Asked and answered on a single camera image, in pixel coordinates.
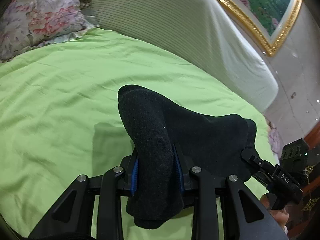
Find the green bedsheet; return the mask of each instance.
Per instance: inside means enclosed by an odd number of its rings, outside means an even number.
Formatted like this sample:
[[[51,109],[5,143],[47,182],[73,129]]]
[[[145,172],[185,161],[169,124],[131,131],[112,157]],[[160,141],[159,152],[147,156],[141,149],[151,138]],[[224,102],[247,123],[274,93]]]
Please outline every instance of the green bedsheet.
[[[257,151],[274,162],[264,117],[221,82],[151,44],[94,29],[0,65],[0,212],[20,234],[28,235],[79,174],[103,174],[131,154],[117,108],[126,84],[202,114],[254,120]],[[247,185],[258,197],[266,192],[252,178]],[[192,210],[143,230],[122,200],[125,239],[190,239]]]

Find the finger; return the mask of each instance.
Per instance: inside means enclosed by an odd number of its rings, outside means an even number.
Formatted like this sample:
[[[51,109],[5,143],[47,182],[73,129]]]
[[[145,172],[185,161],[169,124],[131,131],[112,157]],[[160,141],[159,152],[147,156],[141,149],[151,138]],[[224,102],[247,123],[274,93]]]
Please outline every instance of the finger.
[[[267,197],[267,194],[264,194],[260,198],[260,202],[263,204],[263,206],[268,209],[270,207],[269,199]],[[269,213],[272,215],[272,217],[277,221],[277,223],[283,228],[288,219],[289,214],[286,212],[286,210],[270,210]]]
[[[289,213],[285,210],[270,210],[269,213],[278,222],[278,224],[284,228],[289,219]]]
[[[264,207],[266,209],[268,209],[270,207],[270,203],[269,203],[269,199],[267,197],[267,194],[262,195],[262,197],[260,198],[260,202],[262,203],[262,205],[264,205]]]

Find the floral bedding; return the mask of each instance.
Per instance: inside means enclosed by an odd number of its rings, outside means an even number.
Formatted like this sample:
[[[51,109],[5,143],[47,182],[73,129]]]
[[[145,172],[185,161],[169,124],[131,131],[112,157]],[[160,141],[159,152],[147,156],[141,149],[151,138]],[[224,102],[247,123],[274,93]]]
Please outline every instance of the floral bedding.
[[[96,27],[80,11],[87,5],[88,0],[12,0],[0,19],[0,60],[81,37]]]

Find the metal screw head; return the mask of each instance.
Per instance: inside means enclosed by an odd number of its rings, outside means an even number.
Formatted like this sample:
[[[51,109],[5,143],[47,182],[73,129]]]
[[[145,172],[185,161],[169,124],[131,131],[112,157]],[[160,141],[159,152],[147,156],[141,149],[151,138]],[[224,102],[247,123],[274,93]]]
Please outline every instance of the metal screw head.
[[[192,167],[192,169],[191,169],[194,173],[199,173],[199,172],[201,172],[201,168],[200,167],[198,167],[198,166],[194,166],[194,167]]]
[[[114,171],[115,173],[120,173],[120,172],[123,171],[123,168],[122,168],[121,166],[116,166],[116,167],[113,168],[113,171]]]
[[[78,177],[77,177],[77,180],[79,181],[79,182],[83,182],[83,181],[85,181],[87,179],[87,176],[86,175],[79,175]]]
[[[232,182],[235,182],[238,180],[238,177],[236,175],[230,175],[229,180],[231,180]]]

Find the blue gripper pad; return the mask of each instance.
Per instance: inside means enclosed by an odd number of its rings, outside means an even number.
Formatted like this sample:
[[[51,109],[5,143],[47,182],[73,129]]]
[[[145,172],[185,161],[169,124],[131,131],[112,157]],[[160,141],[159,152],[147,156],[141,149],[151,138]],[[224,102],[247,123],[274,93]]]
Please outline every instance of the blue gripper pad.
[[[178,158],[177,152],[175,151],[175,147],[173,147],[172,150],[174,154],[174,164],[176,168],[176,174],[177,174],[177,180],[178,180],[180,192],[184,192],[183,175],[182,175],[182,169],[180,166],[179,158]]]
[[[137,184],[138,184],[138,159],[134,162],[134,166],[132,169],[132,175],[131,175],[131,195],[133,196],[134,193],[137,191]]]

